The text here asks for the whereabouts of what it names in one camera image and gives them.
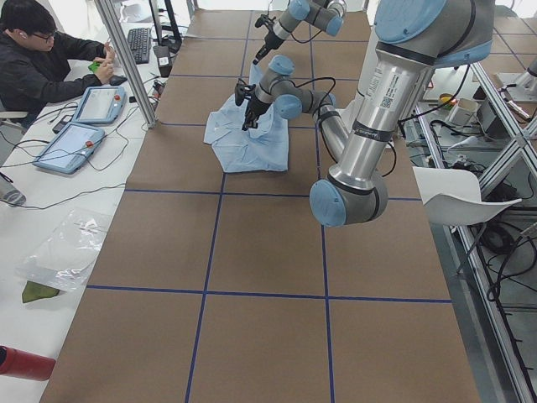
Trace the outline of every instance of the tablet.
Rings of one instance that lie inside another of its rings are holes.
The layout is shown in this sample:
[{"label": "tablet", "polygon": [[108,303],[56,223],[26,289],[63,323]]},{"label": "tablet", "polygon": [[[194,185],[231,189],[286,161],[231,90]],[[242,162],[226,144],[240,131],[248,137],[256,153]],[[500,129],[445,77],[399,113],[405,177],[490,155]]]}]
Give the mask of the tablet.
[{"label": "tablet", "polygon": [[109,124],[116,120],[125,104],[122,86],[89,86],[84,91],[72,121],[87,124]]},{"label": "tablet", "polygon": [[72,174],[78,170],[104,139],[104,130],[69,122],[32,162],[45,170]]}]

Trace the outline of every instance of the red cylinder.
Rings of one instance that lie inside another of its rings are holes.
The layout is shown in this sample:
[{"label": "red cylinder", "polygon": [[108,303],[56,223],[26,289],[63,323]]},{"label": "red cylinder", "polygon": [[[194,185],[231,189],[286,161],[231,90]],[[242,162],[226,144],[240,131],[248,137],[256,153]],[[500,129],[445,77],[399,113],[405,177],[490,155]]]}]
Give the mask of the red cylinder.
[{"label": "red cylinder", "polygon": [[0,346],[0,375],[47,380],[50,378],[55,364],[55,359]]}]

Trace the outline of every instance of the blue towel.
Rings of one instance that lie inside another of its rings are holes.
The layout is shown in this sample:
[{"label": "blue towel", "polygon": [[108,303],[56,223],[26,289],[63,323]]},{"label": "blue towel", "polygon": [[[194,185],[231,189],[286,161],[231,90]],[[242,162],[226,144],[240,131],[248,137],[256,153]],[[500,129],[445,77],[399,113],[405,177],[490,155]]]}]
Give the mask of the blue towel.
[{"label": "blue towel", "polygon": [[[257,84],[263,73],[252,65],[250,84]],[[258,128],[242,130],[247,101],[240,107],[230,96],[217,112],[207,119],[205,138],[220,161],[224,172],[252,170],[287,170],[289,131],[287,120],[274,112],[274,105],[259,118]]]}]

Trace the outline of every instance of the black jacket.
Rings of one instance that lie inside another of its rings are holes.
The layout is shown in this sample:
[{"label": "black jacket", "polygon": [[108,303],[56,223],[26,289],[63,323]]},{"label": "black jacket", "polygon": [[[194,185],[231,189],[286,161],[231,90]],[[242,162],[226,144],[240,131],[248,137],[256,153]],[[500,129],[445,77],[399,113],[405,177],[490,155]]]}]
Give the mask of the black jacket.
[{"label": "black jacket", "polygon": [[0,99],[9,111],[38,113],[48,102],[78,97],[89,86],[100,86],[93,74],[64,81],[70,72],[68,60],[105,57],[104,45],[92,40],[55,34],[50,52],[27,50],[4,32],[0,34]]}]

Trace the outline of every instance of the chair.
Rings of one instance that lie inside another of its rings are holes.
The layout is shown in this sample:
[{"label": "chair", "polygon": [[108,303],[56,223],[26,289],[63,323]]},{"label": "chair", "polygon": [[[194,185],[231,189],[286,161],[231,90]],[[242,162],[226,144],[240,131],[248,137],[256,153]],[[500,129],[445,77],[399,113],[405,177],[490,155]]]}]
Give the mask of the chair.
[{"label": "chair", "polygon": [[18,128],[24,132],[26,129],[18,123],[11,122],[11,119],[26,118],[27,115],[28,112],[6,111],[6,108],[2,104],[2,100],[0,100],[0,126],[5,125],[9,126],[10,128]]},{"label": "chair", "polygon": [[429,221],[451,226],[487,222],[522,199],[482,201],[479,180],[467,170],[414,167]]}]

